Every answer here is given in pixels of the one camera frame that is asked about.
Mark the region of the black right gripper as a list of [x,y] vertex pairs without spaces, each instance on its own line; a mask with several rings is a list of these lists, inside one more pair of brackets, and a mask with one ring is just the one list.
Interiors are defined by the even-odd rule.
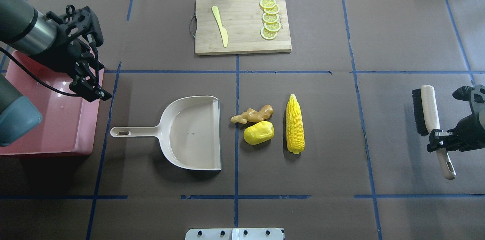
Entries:
[[[455,128],[447,131],[432,130],[429,134],[431,141],[427,145],[428,152],[438,150],[449,151],[472,151],[484,149],[485,130],[484,130],[484,86],[478,84],[474,87],[462,86],[452,93],[452,96],[461,101],[469,102],[471,114],[461,119]],[[448,145],[445,140],[451,136]]]

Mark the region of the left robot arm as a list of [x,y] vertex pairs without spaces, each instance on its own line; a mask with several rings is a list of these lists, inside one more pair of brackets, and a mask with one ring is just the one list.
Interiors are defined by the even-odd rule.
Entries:
[[[1,52],[34,81],[55,93],[81,97],[88,102],[111,98],[100,83],[100,71],[104,65],[99,62],[97,49],[104,38],[99,19],[90,7],[76,9],[69,4],[62,16],[54,12],[44,15],[26,0],[1,0],[0,17],[0,39],[3,43],[72,79],[70,93],[56,89],[36,77],[2,48]],[[1,146],[19,140],[42,119],[40,111],[28,97],[1,76]]]

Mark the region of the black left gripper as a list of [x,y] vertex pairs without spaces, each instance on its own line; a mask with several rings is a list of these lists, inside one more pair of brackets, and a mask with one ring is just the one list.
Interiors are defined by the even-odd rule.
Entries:
[[96,83],[94,78],[84,78],[90,71],[77,69],[81,62],[87,62],[94,70],[104,68],[97,52],[104,38],[96,13],[88,6],[76,9],[68,4],[65,14],[47,12],[45,17],[54,22],[56,34],[53,44],[40,54],[40,64],[70,76],[83,76],[71,82],[70,90],[88,102],[111,99],[111,93],[102,88],[102,75]]

